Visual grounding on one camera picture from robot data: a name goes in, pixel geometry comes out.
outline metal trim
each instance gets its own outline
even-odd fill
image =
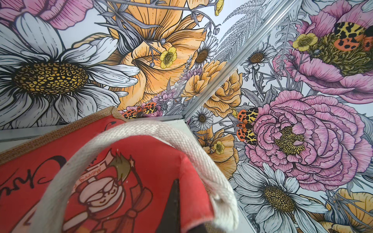
[[[225,67],[219,72],[219,74],[209,83],[205,90],[182,112],[185,120],[189,120],[190,117],[201,107],[227,80],[226,77],[232,75],[235,69],[244,62],[246,57],[253,53],[271,30],[278,25],[284,17],[287,16],[288,12],[301,0],[284,0],[273,13],[263,22],[260,28],[246,41],[241,49],[233,56],[233,58],[225,65]]]

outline burlap trim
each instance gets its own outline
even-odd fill
[[[24,144],[18,145],[16,147],[13,147],[9,150],[4,151],[3,153],[0,154],[0,165],[3,165],[4,163],[9,162],[10,160],[18,158],[24,154],[27,154],[39,147],[47,145],[48,143],[53,142],[54,140],[58,138],[68,135],[69,133],[72,133],[78,129],[81,129],[107,116],[113,116],[114,118],[120,119],[124,122],[127,121],[127,119],[122,117],[122,115],[118,112],[116,107],[114,106],[107,107],[85,118],[82,118],[73,123],[67,124],[66,126],[60,129],[54,130],[50,133],[37,137],[29,142],[26,142]]]

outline flower stem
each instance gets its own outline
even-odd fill
[[[253,67],[253,81],[254,81],[254,86],[255,86],[255,89],[257,90],[258,94],[260,95],[261,99],[264,101],[265,97],[264,97],[263,93],[260,90],[260,87],[258,85],[258,81],[257,81],[256,75],[257,75],[256,70]]]

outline white petal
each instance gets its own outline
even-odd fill
[[[0,24],[0,54],[21,54],[29,50],[8,27]]]
[[[263,195],[262,191],[251,191],[251,190],[244,189],[242,187],[237,187],[236,192],[241,194],[241,195],[252,197],[252,198],[258,198],[258,197],[261,197]]]
[[[117,66],[108,66],[108,65],[103,65],[103,66],[105,66],[107,68],[110,68],[112,70],[121,71],[125,75],[128,75],[128,76],[134,76],[134,75],[137,75],[140,72],[140,69],[137,66],[127,66],[127,65],[124,65],[124,64],[120,64],[120,65],[117,65]]]
[[[248,197],[248,196],[242,196],[239,201],[242,203],[242,204],[254,204],[254,205],[260,205],[260,204],[263,204],[264,201],[266,199],[261,196],[261,197],[258,197],[258,198],[252,198],[252,197]]]
[[[21,54],[26,56],[26,57],[37,59],[37,60],[40,60],[40,61],[48,62],[48,61],[51,60],[51,57],[48,56],[48,55],[45,55],[45,54],[37,54],[37,53],[29,52],[29,51],[21,51]]]
[[[94,98],[97,104],[97,110],[102,110],[110,106],[117,107],[120,104],[117,94],[95,85],[86,84],[81,88],[81,92]]]
[[[263,172],[250,163],[241,163],[241,165],[237,166],[237,170],[242,177],[253,186],[260,188],[268,185],[268,180]]]
[[[91,45],[96,45],[97,51],[89,61],[81,63],[82,65],[91,66],[106,60],[118,47],[118,40],[112,37],[105,37],[92,41]]]
[[[310,200],[308,200],[307,198],[301,197],[301,196],[299,196],[297,194],[289,194],[289,196],[298,205],[302,205],[303,206],[303,205],[311,205],[312,204],[312,202],[310,202]]]
[[[303,233],[317,233],[315,225],[303,210],[295,210],[294,218]]]
[[[299,189],[299,182],[295,177],[288,177],[285,181],[285,189],[288,193],[296,193]]]
[[[3,126],[24,113],[32,104],[32,98],[11,83],[0,84],[0,126]]]
[[[312,200],[310,202],[311,202],[310,205],[298,205],[298,207],[303,209],[303,210],[307,210],[309,212],[312,212],[312,213],[325,214],[326,212],[328,212],[328,209],[325,208],[324,205],[322,205],[320,203],[317,203],[317,202],[314,202]]]
[[[275,210],[271,205],[264,205],[258,214],[255,216],[255,222],[260,224],[266,221],[269,217],[275,214]]]
[[[38,119],[48,110],[48,107],[48,100],[44,97],[33,98],[31,106],[12,121],[12,127],[20,129],[34,126]]]
[[[92,96],[75,93],[74,97],[78,101],[78,115],[80,117],[86,117],[97,112],[97,104]]]
[[[368,0],[361,9],[364,13],[373,10],[373,0]]]
[[[127,96],[128,95],[128,92],[125,92],[125,91],[116,91],[115,94],[118,95],[118,97],[124,97],[124,96]]]
[[[303,0],[302,9],[310,15],[318,15],[320,7],[313,0]]]
[[[282,224],[278,229],[278,233],[298,233],[291,217],[286,213],[280,214],[282,217]]]
[[[269,178],[272,178],[273,180],[276,180],[275,172],[273,171],[273,169],[267,163],[263,163],[263,168],[264,168],[264,173]]]
[[[60,95],[54,106],[66,123],[74,122],[78,119],[77,101],[70,95]]]
[[[116,87],[128,87],[133,86],[137,83],[137,78],[129,77],[124,73],[112,70],[104,66],[94,66],[89,69],[91,77],[98,83],[116,86]]]
[[[263,229],[267,233],[274,233],[282,225],[282,216],[280,211],[275,211],[275,213],[264,221]]]
[[[78,48],[66,50],[62,56],[61,61],[82,63],[91,59],[91,56],[97,52],[97,46],[84,44]]]
[[[0,66],[19,66],[27,61],[19,56],[0,55]]]
[[[63,51],[61,39],[54,28],[38,17],[25,13],[16,20],[16,28],[37,52],[57,58]]]
[[[244,210],[248,214],[256,214],[260,209],[262,208],[262,205],[247,205],[244,207]]]
[[[56,125],[60,115],[53,104],[49,105],[48,110],[38,120],[38,127]]]

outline daisy center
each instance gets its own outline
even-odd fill
[[[164,64],[165,65],[168,65],[168,64],[172,64],[173,62],[173,53],[170,53],[168,52],[165,56],[164,56],[164,60],[163,60]]]
[[[275,144],[282,149],[285,154],[299,154],[299,152],[304,151],[304,145],[296,142],[303,142],[304,136],[302,134],[295,134],[292,131],[292,127],[288,126],[280,130],[282,136],[280,139],[275,139]]]
[[[202,122],[202,123],[205,123],[205,121],[206,121],[206,117],[205,117],[205,115],[203,115],[203,114],[199,115],[199,116],[198,116],[198,120],[199,120],[200,122]]]
[[[263,60],[264,55],[263,53],[256,53],[250,57],[251,63],[259,63]]]
[[[88,81],[86,71],[70,63],[34,63],[16,70],[12,82],[34,94],[64,94],[75,91]]]
[[[206,60],[207,56],[209,54],[209,51],[207,49],[202,49],[199,53],[197,58],[195,59],[195,62],[202,63],[204,60]]]
[[[294,210],[293,200],[281,189],[275,186],[267,186],[264,188],[264,196],[273,207],[283,212],[291,212]]]
[[[312,41],[313,41],[312,37],[305,36],[299,39],[298,45],[299,47],[304,47],[304,46],[310,45]]]

